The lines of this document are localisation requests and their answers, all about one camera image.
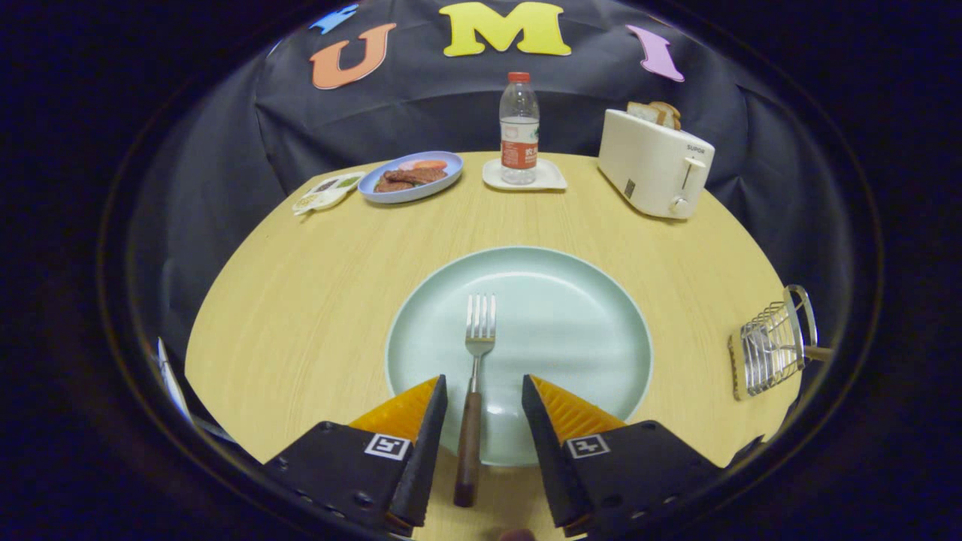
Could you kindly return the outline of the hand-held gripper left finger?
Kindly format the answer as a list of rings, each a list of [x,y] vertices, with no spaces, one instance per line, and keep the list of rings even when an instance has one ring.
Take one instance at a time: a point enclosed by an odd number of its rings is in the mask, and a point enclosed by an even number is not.
[[[440,374],[348,425],[319,422],[262,469],[329,515],[410,536],[424,526],[447,405]]]

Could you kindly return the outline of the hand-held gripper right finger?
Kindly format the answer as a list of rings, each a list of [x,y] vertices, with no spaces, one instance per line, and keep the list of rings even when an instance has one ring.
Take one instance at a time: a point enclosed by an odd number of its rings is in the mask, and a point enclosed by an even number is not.
[[[522,407],[552,520],[567,536],[618,539],[701,496],[722,469],[659,422],[628,424],[526,374]]]

